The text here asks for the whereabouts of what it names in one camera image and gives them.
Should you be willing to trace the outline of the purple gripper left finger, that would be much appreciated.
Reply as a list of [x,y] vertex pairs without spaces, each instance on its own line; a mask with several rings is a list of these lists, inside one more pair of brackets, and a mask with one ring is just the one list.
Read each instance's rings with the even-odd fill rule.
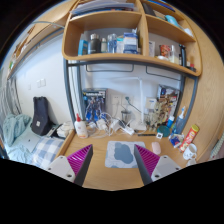
[[90,144],[68,157],[57,157],[48,167],[47,171],[65,180],[82,186],[93,156],[93,145]]

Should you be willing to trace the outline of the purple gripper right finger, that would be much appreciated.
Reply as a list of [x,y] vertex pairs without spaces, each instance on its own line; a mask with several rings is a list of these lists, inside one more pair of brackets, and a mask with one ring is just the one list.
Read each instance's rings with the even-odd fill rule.
[[168,155],[158,156],[137,144],[134,145],[134,156],[144,185],[181,170]]

